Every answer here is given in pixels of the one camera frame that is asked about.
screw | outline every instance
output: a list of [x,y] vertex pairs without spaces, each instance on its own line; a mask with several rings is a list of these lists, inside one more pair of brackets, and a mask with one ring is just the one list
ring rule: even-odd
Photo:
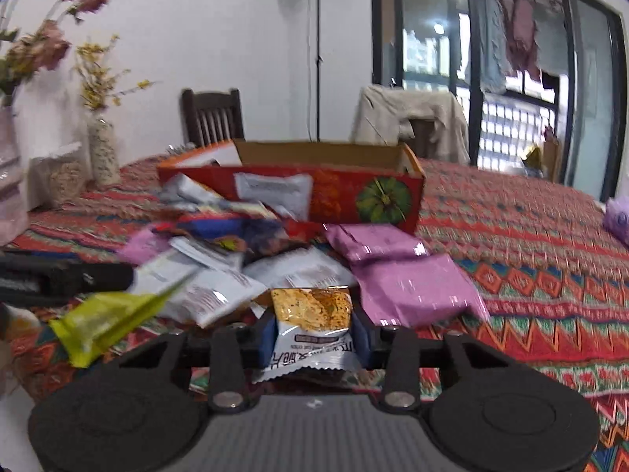
[[408,392],[389,392],[384,397],[384,402],[393,408],[408,408],[415,403],[415,396]]
[[212,398],[212,401],[220,408],[237,408],[243,403],[244,399],[237,392],[227,391],[219,392]]

pumpkin illustration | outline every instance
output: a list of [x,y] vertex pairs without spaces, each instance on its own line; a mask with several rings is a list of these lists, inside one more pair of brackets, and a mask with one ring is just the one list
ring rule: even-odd
[[376,177],[356,197],[361,221],[399,224],[413,206],[408,186],[395,177]]

hanging clothes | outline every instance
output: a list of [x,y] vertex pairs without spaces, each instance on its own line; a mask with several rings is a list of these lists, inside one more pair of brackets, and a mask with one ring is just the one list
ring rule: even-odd
[[[476,0],[480,24],[480,89],[483,92],[504,94],[506,75],[511,64],[507,60],[506,35],[502,7],[498,0]],[[465,81],[470,83],[471,61],[465,69]]]
[[568,74],[568,37],[564,16],[552,12],[540,4],[533,6],[533,18],[537,32],[537,65],[549,74]]
[[535,21],[529,0],[500,0],[507,40],[507,59],[514,70],[528,71],[533,81],[541,81],[537,66]]

chair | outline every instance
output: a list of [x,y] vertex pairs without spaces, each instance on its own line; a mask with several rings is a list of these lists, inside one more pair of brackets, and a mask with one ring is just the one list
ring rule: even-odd
[[221,140],[244,138],[240,92],[198,92],[185,88],[181,92],[181,113],[186,142],[205,147]]

flower vase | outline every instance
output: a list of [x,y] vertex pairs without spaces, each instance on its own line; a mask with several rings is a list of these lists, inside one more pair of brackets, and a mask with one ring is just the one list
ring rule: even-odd
[[120,183],[120,166],[116,155],[114,128],[111,122],[103,119],[101,113],[94,113],[88,124],[89,157],[92,175],[96,186],[104,187]]
[[0,245],[6,245],[28,227],[26,204],[20,194],[23,179],[15,135],[13,109],[0,107]]

